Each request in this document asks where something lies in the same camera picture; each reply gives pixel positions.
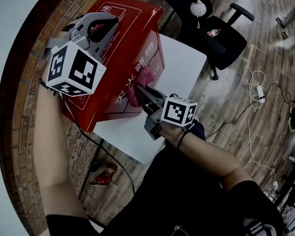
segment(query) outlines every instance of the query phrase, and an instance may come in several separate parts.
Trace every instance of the red cardboard box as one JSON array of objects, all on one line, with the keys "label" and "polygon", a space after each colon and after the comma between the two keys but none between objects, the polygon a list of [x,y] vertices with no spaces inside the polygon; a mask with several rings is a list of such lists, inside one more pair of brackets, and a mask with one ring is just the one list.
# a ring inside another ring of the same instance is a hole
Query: red cardboard box
[{"label": "red cardboard box", "polygon": [[[152,87],[165,67],[157,28],[163,11],[138,0],[98,0],[88,12],[107,12],[119,18],[119,27],[101,55],[107,70],[95,93],[68,98],[79,126],[93,131],[98,121],[137,116],[142,111],[129,104],[127,90],[143,66],[155,74]],[[64,114],[71,118],[66,110]]]}]

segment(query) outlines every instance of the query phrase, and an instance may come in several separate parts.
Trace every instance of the table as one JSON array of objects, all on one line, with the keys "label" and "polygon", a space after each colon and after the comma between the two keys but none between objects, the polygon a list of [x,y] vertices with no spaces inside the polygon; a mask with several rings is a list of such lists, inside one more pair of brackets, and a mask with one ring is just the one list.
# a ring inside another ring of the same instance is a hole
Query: table
[{"label": "table", "polygon": [[[203,66],[206,55],[174,39],[160,35],[165,69],[155,88],[169,96],[188,97]],[[147,114],[98,122],[94,133],[134,159],[149,164],[160,150],[163,138],[156,141],[144,129]]]}]

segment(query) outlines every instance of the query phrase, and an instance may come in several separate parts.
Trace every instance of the white ball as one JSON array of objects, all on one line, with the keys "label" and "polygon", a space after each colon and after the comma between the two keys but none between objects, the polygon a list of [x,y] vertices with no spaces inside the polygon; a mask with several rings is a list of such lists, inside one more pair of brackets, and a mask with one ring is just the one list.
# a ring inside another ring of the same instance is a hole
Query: white ball
[{"label": "white ball", "polygon": [[207,12],[207,8],[203,2],[202,3],[193,2],[190,5],[190,11],[196,17],[202,17]]}]

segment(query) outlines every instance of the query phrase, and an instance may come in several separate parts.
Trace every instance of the wrist strap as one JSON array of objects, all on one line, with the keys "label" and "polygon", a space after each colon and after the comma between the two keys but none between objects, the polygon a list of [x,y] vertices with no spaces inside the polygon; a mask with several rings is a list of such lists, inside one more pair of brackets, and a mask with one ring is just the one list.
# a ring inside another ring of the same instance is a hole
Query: wrist strap
[{"label": "wrist strap", "polygon": [[179,140],[179,143],[178,143],[178,145],[177,145],[177,150],[179,150],[179,147],[180,147],[180,145],[181,145],[181,143],[182,143],[182,140],[183,140],[183,138],[185,137],[185,135],[186,134],[188,134],[188,133],[190,133],[190,129],[187,129],[184,133],[183,133],[183,135],[182,135],[182,137],[181,137],[181,139]]},{"label": "wrist strap", "polygon": [[46,86],[45,82],[43,82],[41,78],[38,80],[38,82],[39,82],[44,88],[49,89],[50,91],[53,91],[53,92],[54,92],[54,96],[56,95],[57,91],[54,90],[54,89],[52,89],[52,88],[50,88],[50,87],[48,87],[48,86]]}]

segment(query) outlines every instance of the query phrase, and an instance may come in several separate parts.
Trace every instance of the black office chair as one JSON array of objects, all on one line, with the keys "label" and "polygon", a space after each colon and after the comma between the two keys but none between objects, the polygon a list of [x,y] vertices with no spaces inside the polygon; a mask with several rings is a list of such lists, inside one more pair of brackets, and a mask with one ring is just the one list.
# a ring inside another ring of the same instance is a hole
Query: black office chair
[{"label": "black office chair", "polygon": [[[201,0],[206,6],[206,13],[199,17],[200,29],[198,29],[198,19],[190,11],[190,5],[197,0],[166,0],[182,21],[180,29],[180,38],[186,45],[204,53],[212,66],[214,80],[218,80],[216,68],[223,70],[230,66],[241,54],[247,45],[247,41],[231,25],[240,15],[244,15],[249,20],[254,21],[255,17],[240,7],[232,3],[231,8],[236,12],[225,23],[223,20],[208,16],[213,12],[210,0]],[[210,37],[207,31],[212,29],[221,29],[221,32]]]}]

